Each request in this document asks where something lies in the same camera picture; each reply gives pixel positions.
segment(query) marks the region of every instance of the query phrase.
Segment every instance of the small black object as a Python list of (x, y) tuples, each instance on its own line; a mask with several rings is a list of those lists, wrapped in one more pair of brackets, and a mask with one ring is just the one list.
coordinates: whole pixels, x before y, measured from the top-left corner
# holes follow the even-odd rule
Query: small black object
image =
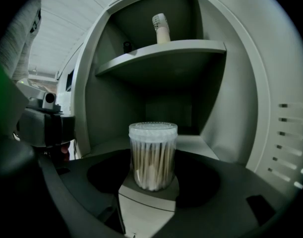
[(52, 94), (52, 93), (48, 93), (47, 95), (46, 95), (46, 101), (48, 102), (48, 103), (52, 103), (53, 101), (54, 101), (54, 95)]
[(276, 213), (262, 195), (250, 196), (246, 200), (260, 226), (270, 220)]
[(123, 47), (124, 54), (129, 53), (129, 52), (132, 51), (132, 45), (131, 45), (130, 42), (124, 42), (122, 47)]

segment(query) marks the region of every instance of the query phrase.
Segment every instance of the white bottle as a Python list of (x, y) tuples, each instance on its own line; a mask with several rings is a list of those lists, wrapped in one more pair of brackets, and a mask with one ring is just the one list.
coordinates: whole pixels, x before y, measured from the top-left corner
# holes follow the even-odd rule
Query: white bottle
[(152, 23), (157, 33), (157, 43), (165, 43), (170, 41), (170, 31), (167, 19), (163, 13), (159, 13), (152, 17)]

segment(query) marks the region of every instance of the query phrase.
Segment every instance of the cotton swab container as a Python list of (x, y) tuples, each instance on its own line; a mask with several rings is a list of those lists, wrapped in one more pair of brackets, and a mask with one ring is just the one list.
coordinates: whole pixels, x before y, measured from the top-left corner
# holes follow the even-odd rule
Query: cotton swab container
[(158, 191), (174, 178), (178, 126), (168, 122), (139, 122), (129, 126), (134, 179), (139, 187)]

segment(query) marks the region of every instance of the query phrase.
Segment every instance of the shelf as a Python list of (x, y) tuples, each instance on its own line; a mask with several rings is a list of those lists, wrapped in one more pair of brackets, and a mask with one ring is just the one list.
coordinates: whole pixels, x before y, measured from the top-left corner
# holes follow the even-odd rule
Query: shelf
[(215, 54), (226, 52), (223, 42), (182, 40), (147, 46), (101, 65), (96, 76), (110, 74), (148, 90), (191, 86)]

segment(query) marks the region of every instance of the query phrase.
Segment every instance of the ceiling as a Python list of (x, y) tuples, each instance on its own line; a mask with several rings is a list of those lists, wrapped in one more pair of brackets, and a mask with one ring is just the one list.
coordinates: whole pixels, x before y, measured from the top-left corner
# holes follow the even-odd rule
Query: ceiling
[(82, 45), (89, 28), (111, 0), (42, 0), (41, 26), (29, 73), (54, 78)]

